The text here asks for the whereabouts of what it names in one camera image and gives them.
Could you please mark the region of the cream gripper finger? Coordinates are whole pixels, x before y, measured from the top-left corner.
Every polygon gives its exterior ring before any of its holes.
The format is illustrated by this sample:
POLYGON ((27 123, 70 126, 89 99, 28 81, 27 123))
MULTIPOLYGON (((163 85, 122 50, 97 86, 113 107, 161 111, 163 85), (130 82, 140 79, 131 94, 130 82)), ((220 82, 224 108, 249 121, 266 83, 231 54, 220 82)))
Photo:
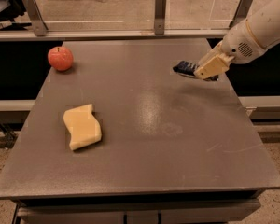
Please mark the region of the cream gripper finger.
POLYGON ((194 74, 199 79, 208 79, 228 71, 230 64, 231 57, 225 55, 216 55, 212 58, 199 61, 199 68, 194 72, 194 74))

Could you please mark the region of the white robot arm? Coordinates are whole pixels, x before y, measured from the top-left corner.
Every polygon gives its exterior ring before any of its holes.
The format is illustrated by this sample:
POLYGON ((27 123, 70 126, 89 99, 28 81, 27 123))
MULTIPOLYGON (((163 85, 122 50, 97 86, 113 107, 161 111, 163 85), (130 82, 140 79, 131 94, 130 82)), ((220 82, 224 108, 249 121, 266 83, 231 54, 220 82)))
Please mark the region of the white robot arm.
POLYGON ((231 63, 250 63, 279 43, 280 0, 272 0, 233 26, 223 39, 198 61, 194 76, 208 79, 225 73, 231 63))

